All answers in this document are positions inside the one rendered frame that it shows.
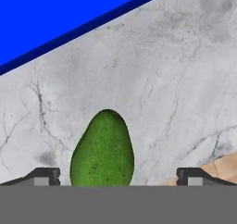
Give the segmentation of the green avocado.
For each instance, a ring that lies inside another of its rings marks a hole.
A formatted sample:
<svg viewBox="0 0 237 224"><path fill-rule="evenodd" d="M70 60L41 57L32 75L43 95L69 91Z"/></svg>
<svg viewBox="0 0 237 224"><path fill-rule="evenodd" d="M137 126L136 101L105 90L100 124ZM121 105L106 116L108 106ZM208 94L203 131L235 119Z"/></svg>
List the green avocado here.
<svg viewBox="0 0 237 224"><path fill-rule="evenodd" d="M78 186L127 186L134 171L128 127L112 110L98 112L80 138L70 162L70 183Z"/></svg>

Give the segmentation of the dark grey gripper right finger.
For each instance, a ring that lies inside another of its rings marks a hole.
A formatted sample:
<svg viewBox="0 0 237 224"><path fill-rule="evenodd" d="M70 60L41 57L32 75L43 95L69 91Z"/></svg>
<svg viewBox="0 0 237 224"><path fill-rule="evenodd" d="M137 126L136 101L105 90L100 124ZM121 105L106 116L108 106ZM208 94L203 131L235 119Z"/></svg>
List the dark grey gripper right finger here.
<svg viewBox="0 0 237 224"><path fill-rule="evenodd" d="M236 186L236 183L215 178L201 168L178 168L176 174L178 186Z"/></svg>

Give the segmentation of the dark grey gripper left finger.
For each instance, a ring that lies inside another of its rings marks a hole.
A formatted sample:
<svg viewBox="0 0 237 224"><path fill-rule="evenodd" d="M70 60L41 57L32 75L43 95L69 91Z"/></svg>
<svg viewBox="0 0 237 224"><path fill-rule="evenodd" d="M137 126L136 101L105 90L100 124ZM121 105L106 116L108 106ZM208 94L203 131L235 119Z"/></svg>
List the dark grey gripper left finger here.
<svg viewBox="0 0 237 224"><path fill-rule="evenodd" d="M24 177L0 183L0 186L59 186L60 168L35 168Z"/></svg>

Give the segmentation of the tan wooden tray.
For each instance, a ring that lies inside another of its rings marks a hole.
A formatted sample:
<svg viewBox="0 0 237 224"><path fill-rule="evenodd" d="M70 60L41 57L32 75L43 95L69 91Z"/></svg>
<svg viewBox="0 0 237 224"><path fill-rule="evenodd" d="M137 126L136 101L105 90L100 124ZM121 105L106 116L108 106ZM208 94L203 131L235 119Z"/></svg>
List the tan wooden tray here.
<svg viewBox="0 0 237 224"><path fill-rule="evenodd" d="M237 186L237 152L222 156L200 167L209 175L236 183ZM178 186L176 177L164 183L165 186Z"/></svg>

